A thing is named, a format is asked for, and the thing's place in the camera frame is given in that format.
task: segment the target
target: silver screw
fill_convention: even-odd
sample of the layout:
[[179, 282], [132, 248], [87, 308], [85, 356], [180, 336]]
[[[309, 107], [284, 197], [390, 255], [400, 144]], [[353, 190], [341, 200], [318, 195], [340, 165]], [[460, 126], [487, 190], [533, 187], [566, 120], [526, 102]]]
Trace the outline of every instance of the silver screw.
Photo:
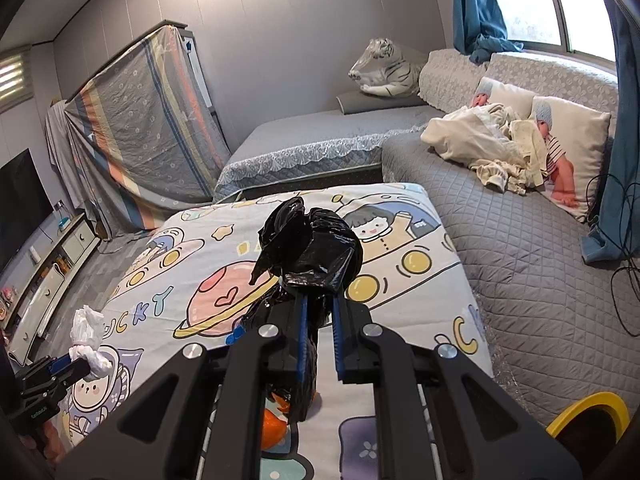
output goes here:
[[258, 329], [258, 334], [262, 337], [276, 337], [278, 335], [278, 327], [267, 323]]
[[445, 359], [453, 359], [458, 355], [458, 349], [449, 343], [444, 343], [438, 346], [438, 355]]
[[368, 337], [378, 337], [382, 335], [382, 327], [375, 323], [369, 323], [362, 327], [362, 333]]
[[200, 357], [202, 355], [202, 345], [199, 345], [197, 343], [188, 344], [182, 349], [182, 355], [184, 355], [187, 359], [195, 359], [196, 357]]

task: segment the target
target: striped shirt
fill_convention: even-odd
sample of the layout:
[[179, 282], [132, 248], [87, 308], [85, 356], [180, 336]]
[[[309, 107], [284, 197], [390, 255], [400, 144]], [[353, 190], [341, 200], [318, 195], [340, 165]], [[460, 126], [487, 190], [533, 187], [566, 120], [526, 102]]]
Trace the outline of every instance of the striped shirt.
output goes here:
[[556, 162], [566, 151], [560, 146], [560, 142], [553, 135], [548, 134], [545, 139], [546, 146], [546, 172], [552, 174], [556, 170]]

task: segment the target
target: black tv screen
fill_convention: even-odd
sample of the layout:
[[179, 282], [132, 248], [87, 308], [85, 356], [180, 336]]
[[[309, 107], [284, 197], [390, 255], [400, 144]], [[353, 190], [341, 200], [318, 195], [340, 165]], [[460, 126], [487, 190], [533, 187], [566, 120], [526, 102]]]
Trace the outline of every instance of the black tv screen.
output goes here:
[[0, 270], [52, 211], [29, 150], [0, 168]]

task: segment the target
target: roller blind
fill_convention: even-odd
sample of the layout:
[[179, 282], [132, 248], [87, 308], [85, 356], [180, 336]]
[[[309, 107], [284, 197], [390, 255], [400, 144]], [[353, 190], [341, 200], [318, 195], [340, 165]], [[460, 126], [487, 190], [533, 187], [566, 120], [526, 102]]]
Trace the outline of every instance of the roller blind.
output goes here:
[[33, 96], [30, 50], [0, 54], [0, 114]]

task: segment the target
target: tiger plush toy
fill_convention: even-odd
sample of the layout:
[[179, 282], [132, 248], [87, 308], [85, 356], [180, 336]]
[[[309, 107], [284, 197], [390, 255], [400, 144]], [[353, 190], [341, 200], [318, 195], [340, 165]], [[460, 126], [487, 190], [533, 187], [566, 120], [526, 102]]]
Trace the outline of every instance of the tiger plush toy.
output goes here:
[[349, 77], [366, 94], [382, 97], [414, 94], [424, 63], [412, 63], [389, 38], [369, 41], [369, 46], [356, 61]]

